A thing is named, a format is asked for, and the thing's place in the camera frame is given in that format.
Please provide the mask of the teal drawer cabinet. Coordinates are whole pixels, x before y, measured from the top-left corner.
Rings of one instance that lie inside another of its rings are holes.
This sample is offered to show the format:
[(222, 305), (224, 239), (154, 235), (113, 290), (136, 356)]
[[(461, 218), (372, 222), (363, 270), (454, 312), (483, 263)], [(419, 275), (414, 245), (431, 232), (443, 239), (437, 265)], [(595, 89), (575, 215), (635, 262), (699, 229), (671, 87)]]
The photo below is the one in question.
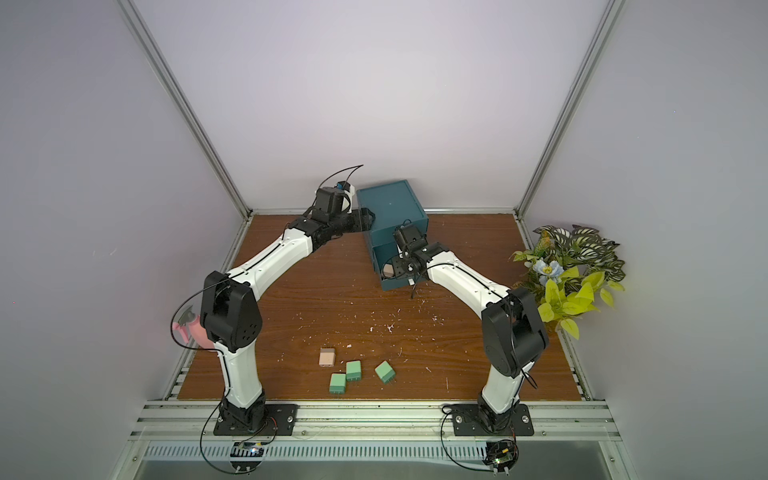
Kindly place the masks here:
[(402, 224), (413, 223), (426, 234), (429, 218), (407, 180), (381, 184), (357, 191), (361, 208), (368, 208), (375, 215), (371, 228), (363, 238), (383, 291), (391, 291), (408, 285), (406, 278), (386, 279), (382, 275), (384, 265), (398, 254), (394, 231)]

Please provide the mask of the green plug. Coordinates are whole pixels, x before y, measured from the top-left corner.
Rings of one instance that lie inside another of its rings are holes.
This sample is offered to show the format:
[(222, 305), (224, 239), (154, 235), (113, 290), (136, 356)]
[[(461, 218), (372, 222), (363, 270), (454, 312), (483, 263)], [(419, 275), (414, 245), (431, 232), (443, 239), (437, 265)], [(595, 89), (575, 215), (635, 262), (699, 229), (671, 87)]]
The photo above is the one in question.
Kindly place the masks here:
[(394, 368), (389, 364), (388, 361), (382, 361), (379, 365), (377, 365), (375, 367), (375, 373), (384, 384), (389, 383), (396, 376)]
[(360, 381), (362, 378), (361, 362), (359, 360), (347, 362), (345, 376), (348, 382)]
[(343, 395), (346, 392), (346, 375), (344, 373), (332, 373), (329, 382), (329, 392), (333, 395)]

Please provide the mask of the green plug bottom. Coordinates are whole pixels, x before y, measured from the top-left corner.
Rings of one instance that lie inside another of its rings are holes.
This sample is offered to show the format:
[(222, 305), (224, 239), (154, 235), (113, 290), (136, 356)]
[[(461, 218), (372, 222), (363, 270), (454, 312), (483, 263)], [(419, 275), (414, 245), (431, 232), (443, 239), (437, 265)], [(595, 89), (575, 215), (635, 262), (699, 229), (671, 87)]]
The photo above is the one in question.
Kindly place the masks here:
[(332, 373), (329, 382), (329, 392), (333, 395), (343, 395), (346, 392), (346, 375), (344, 373)]

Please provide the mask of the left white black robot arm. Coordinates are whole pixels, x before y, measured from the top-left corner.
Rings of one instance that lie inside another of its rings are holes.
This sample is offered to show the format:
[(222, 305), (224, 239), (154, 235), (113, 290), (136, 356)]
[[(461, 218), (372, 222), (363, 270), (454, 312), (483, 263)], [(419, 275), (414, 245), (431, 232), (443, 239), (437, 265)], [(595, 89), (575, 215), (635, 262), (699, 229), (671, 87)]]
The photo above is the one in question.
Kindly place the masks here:
[(258, 300), (292, 266), (329, 241), (371, 228), (375, 215), (356, 208), (355, 197), (355, 187), (346, 181), (319, 188), (313, 204), (269, 246), (228, 272), (214, 271), (205, 278), (200, 323), (223, 372), (223, 419), (250, 431), (264, 422), (265, 394), (255, 356), (263, 326)]

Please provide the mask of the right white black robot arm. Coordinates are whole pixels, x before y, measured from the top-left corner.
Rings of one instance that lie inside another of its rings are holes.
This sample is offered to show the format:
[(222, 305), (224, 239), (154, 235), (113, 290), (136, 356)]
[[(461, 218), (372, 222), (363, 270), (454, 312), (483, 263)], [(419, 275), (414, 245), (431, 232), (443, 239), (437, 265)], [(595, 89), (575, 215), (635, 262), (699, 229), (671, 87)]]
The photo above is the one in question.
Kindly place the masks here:
[(413, 224), (393, 232), (398, 254), (391, 260), (396, 278), (429, 280), (452, 293), (480, 319), (483, 350), (490, 362), (478, 399), (478, 421), (492, 433), (511, 424), (524, 382), (549, 346), (535, 296), (524, 288), (496, 283), (439, 242), (431, 243)]

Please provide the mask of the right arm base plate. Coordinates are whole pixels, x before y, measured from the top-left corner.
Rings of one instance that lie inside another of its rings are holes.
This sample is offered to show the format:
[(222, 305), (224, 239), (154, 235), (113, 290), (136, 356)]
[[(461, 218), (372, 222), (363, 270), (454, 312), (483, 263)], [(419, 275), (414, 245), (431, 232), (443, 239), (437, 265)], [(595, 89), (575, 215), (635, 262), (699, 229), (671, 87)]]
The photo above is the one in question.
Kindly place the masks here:
[(443, 410), (448, 414), (453, 434), (458, 437), (534, 435), (528, 406), (522, 403), (504, 414), (496, 414), (479, 404), (449, 404)]

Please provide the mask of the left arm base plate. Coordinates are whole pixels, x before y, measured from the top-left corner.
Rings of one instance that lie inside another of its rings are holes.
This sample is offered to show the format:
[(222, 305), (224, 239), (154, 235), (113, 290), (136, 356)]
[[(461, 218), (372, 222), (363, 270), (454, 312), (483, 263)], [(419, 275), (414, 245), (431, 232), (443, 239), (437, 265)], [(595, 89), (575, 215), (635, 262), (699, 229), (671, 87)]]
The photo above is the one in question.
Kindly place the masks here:
[(291, 436), (297, 419), (299, 406), (291, 403), (267, 403), (255, 405), (250, 420), (243, 420), (236, 414), (236, 408), (219, 408), (215, 436)]

